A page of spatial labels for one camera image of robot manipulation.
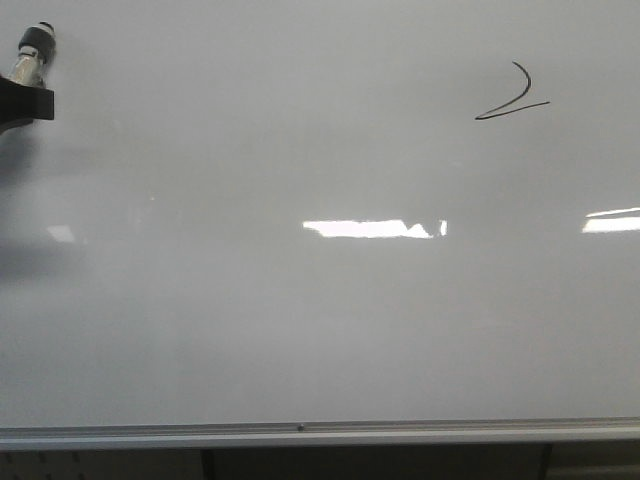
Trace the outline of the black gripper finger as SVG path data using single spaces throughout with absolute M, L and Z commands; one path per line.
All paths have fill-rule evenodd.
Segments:
M 1 78 L 1 130 L 54 119 L 54 92 Z

